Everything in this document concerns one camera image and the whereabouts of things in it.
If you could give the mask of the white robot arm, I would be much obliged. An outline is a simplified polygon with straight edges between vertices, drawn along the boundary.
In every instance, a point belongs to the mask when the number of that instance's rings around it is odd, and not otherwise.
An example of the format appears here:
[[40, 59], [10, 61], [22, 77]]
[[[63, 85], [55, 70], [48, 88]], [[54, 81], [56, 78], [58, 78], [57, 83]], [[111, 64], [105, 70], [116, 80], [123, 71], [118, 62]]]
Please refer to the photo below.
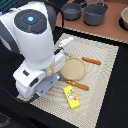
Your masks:
[[57, 83], [56, 73], [65, 64], [63, 50], [54, 53], [56, 8], [46, 0], [29, 0], [0, 16], [0, 40], [8, 50], [24, 56], [13, 77], [19, 94], [30, 102]]

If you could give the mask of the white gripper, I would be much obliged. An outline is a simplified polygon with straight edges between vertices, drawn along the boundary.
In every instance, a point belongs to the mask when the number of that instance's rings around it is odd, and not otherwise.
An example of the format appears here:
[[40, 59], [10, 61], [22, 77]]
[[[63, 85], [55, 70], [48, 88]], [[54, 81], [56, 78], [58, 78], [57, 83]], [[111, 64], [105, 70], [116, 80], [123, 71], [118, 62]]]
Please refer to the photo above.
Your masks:
[[16, 88], [19, 94], [32, 101], [43, 96], [58, 81], [56, 73], [64, 66], [65, 56], [57, 54], [31, 54], [25, 57], [14, 72]]

